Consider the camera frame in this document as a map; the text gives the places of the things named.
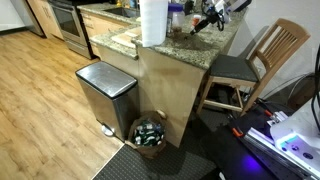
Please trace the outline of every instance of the purple light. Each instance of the purple light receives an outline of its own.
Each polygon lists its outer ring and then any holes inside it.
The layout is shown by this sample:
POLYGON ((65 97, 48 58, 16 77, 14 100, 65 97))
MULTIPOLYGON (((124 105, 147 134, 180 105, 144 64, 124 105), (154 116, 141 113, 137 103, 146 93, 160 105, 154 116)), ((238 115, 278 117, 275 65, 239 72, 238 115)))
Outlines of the purple light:
POLYGON ((262 170, 259 163, 250 155, 247 155, 242 159, 242 164, 244 167, 246 167, 244 169, 249 173, 258 173, 262 170))

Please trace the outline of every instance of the jar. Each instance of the jar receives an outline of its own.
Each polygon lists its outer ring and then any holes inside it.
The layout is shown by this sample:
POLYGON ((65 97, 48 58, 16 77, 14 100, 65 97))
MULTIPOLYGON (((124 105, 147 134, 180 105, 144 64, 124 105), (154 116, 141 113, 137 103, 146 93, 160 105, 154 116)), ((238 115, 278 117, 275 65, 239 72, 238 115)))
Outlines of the jar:
POLYGON ((182 32, 184 22, 184 12, 182 4, 169 3, 168 20, 167 20, 167 36, 174 36, 182 32))

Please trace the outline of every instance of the chair seat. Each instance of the chair seat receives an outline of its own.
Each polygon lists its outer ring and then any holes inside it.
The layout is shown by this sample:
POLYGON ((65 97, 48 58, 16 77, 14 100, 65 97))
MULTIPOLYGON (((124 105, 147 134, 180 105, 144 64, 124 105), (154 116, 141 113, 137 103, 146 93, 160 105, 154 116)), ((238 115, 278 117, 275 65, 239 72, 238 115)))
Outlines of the chair seat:
POLYGON ((210 75, 215 77, 224 77, 239 79, 251 82, 258 82, 254 71, 251 69, 249 61, 245 58, 219 55, 213 62, 210 75))

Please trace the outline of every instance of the oven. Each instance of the oven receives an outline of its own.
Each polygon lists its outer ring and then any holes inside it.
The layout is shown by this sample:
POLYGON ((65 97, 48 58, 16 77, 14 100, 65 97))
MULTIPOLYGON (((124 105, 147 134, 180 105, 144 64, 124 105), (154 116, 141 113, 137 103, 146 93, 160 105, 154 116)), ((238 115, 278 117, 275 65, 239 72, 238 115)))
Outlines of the oven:
POLYGON ((91 59, 92 50, 84 34, 76 6, 70 1, 48 0, 69 49, 91 59))

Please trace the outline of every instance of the baseboard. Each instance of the baseboard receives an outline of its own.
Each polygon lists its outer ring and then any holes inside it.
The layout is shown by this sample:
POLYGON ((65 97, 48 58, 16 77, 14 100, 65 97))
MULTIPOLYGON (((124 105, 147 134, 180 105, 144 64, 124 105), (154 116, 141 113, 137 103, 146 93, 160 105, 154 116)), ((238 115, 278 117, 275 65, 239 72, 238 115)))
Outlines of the baseboard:
POLYGON ((3 31, 0 31, 0 36, 7 35, 7 34, 12 34, 12 33, 16 33, 16 32, 27 31, 27 30, 28 29, 26 27, 3 30, 3 31))

